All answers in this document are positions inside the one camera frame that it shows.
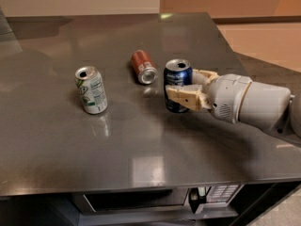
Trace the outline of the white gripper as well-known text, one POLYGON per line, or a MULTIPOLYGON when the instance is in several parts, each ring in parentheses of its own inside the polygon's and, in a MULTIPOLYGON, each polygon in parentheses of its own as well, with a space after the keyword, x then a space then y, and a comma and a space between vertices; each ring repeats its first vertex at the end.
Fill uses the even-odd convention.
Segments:
POLYGON ((229 123, 238 121, 243 98, 252 83, 247 76, 194 69, 192 83, 196 85, 166 86, 167 98, 193 111, 210 109, 218 120, 229 123), (207 87, 207 95, 202 91, 207 87))

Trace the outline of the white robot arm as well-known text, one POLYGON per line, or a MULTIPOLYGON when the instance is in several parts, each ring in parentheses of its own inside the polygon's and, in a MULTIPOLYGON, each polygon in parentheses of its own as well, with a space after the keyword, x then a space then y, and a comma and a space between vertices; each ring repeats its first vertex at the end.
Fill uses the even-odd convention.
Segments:
POLYGON ((285 87, 238 74, 194 70, 192 83, 166 85, 167 98, 190 110, 208 110, 229 123, 245 123, 265 134, 301 146, 300 95, 285 87))

